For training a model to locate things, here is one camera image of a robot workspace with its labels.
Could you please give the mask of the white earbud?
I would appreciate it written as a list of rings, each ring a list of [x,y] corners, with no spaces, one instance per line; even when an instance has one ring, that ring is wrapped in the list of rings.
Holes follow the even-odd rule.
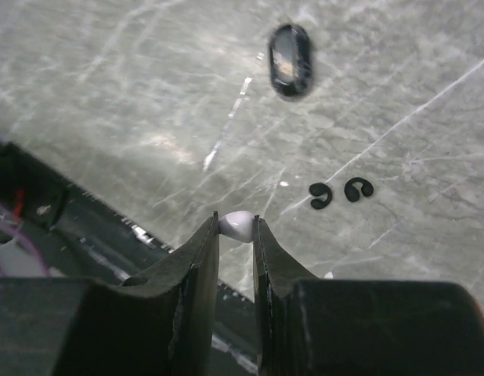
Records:
[[[251,243],[254,215],[249,211],[233,211],[219,220],[221,235],[242,243]]]

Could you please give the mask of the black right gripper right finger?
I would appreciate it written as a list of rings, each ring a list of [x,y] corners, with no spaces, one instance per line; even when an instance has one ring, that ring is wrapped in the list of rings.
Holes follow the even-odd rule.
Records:
[[[484,375],[484,317],[459,284],[320,279],[253,222],[261,375]]]

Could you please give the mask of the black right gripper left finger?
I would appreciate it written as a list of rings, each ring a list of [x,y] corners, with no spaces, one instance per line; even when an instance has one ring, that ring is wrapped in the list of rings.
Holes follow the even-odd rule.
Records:
[[[115,286],[0,278],[0,375],[206,375],[219,219]]]

